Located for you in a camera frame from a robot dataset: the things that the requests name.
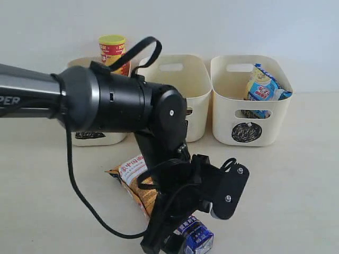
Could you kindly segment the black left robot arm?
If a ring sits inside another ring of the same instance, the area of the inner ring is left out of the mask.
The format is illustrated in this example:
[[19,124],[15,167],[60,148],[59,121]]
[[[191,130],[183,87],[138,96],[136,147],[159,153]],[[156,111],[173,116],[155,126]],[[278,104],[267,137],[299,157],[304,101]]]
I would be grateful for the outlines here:
[[193,212],[209,210],[202,184],[209,158],[186,146],[187,103],[171,85],[113,74],[97,62],[44,74],[1,65],[1,117],[57,119],[77,131],[132,132],[157,191],[147,229],[138,234],[145,253],[164,241]]

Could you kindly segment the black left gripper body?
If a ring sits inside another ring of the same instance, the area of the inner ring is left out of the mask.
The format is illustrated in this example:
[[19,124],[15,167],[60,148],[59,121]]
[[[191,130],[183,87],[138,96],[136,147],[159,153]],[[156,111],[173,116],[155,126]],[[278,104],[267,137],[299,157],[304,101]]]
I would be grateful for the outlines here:
[[157,197],[150,218],[182,220],[196,210],[210,212],[211,201],[203,193],[210,166],[209,157],[200,154],[191,160],[172,158],[152,166],[151,189],[156,190]]

